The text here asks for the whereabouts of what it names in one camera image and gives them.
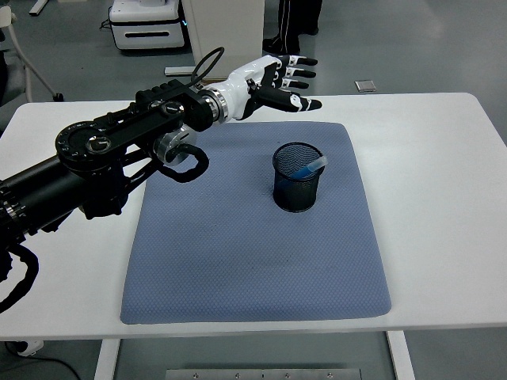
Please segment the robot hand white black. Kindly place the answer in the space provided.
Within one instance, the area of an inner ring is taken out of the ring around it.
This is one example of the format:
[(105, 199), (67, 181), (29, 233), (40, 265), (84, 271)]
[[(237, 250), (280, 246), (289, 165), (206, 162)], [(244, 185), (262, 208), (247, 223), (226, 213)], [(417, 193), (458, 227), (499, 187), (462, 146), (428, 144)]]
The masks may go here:
[(223, 119), (244, 120), (261, 107), (292, 113), (320, 109), (321, 101), (296, 92), (309, 86), (305, 81), (316, 76), (309, 68), (317, 63), (300, 55), (265, 55), (232, 71), (211, 86), (226, 105)]

